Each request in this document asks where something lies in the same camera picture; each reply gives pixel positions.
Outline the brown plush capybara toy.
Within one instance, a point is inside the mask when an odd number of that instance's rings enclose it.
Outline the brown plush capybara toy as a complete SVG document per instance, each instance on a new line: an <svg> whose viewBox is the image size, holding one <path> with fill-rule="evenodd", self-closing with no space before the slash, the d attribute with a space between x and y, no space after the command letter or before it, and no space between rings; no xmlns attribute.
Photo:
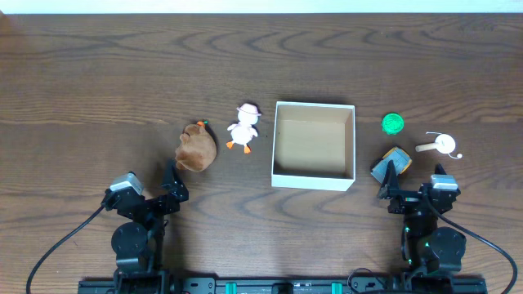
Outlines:
<svg viewBox="0 0 523 294"><path fill-rule="evenodd" d="M175 151L176 168L179 170L202 172L217 156L216 142L206 130L204 121L187 125L180 134L180 141Z"/></svg>

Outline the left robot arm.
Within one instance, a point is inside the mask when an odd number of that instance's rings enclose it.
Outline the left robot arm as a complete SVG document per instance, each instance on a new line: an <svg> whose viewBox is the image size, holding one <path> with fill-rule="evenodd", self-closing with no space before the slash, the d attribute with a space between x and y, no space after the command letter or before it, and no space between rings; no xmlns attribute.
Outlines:
<svg viewBox="0 0 523 294"><path fill-rule="evenodd" d="M132 171L117 177L105 191L101 206L115 210L129 222L113 233L111 247L116 254L115 293L174 293L172 276L163 268L163 239L166 215L180 211L189 191L169 160L163 174L165 194L147 199L144 185Z"/></svg>

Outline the white duck toy pink hat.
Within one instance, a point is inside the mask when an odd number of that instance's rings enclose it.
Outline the white duck toy pink hat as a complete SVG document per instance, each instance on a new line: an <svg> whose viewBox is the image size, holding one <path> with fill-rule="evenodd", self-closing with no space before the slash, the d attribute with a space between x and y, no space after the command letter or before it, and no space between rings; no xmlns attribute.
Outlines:
<svg viewBox="0 0 523 294"><path fill-rule="evenodd" d="M254 125L257 124L261 113L258 111L256 105L245 103L237 108L238 115L237 123L228 126L227 131L230 132L231 140L226 143L228 149L232 149L234 145L242 145L244 153L250 154L252 152L248 143L254 138L258 137L257 129Z"/></svg>

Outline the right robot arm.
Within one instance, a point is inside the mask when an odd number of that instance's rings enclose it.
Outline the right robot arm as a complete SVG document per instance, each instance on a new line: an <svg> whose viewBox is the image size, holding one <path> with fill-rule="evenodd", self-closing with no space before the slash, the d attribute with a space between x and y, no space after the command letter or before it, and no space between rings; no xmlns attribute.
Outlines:
<svg viewBox="0 0 523 294"><path fill-rule="evenodd" d="M409 268L400 275L398 288L408 292L452 292L452 274L461 270L466 237L456 229L437 224L461 194L453 176L438 164L419 190L400 188L396 166L387 163L377 198L390 202L387 210L404 217L401 238L403 259Z"/></svg>

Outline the white wooden pellet drum toy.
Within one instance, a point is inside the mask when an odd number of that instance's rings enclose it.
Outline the white wooden pellet drum toy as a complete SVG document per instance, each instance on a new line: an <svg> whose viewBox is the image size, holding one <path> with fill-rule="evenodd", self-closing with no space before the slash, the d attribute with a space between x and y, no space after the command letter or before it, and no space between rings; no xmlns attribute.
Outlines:
<svg viewBox="0 0 523 294"><path fill-rule="evenodd" d="M452 159L459 160L463 157L461 153L457 153L453 155L453 152L456 149L456 142L455 139L450 136L449 134L435 132L435 131L427 131L427 134L429 135L435 135L435 139L431 143L423 144L423 145L417 145L415 147L416 152L425 152L430 150L437 150L441 154L446 154Z"/></svg>

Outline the green wire ball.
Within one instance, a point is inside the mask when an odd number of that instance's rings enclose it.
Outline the green wire ball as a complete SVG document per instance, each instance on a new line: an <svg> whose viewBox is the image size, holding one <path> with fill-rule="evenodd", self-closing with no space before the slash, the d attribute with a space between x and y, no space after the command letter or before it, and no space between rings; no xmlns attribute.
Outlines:
<svg viewBox="0 0 523 294"><path fill-rule="evenodd" d="M400 133L404 126L405 121L398 113L386 114L382 119L382 130L388 135Z"/></svg>

